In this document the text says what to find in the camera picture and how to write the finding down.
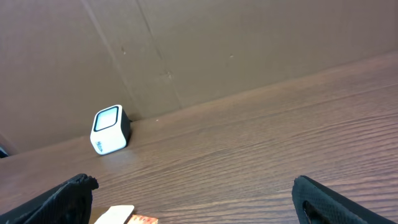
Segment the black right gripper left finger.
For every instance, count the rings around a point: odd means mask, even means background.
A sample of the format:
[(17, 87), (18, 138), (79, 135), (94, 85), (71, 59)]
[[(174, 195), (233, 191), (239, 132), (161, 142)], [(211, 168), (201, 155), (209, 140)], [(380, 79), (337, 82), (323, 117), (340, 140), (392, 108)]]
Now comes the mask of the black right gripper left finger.
[(1, 215), (5, 224), (88, 224), (98, 181), (78, 174)]

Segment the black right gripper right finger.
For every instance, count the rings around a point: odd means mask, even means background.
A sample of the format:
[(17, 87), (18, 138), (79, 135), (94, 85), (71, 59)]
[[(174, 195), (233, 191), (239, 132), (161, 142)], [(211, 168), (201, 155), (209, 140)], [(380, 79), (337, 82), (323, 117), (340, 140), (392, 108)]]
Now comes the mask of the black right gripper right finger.
[(292, 201), (300, 224), (394, 224), (304, 175), (294, 180)]

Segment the brown snack pouch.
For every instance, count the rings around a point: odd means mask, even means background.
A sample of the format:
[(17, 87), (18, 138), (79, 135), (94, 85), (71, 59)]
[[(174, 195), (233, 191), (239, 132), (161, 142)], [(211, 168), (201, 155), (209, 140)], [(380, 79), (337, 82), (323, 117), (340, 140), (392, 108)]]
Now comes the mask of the brown snack pouch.
[(89, 224), (125, 224), (131, 218), (133, 211), (133, 205), (93, 208)]

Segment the orange tissue pack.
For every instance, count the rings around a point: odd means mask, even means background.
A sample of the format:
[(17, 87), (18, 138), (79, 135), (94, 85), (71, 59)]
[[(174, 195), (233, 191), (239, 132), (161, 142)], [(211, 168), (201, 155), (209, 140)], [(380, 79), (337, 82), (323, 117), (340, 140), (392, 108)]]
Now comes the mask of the orange tissue pack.
[(159, 220), (153, 217), (132, 215), (127, 224), (158, 224)]

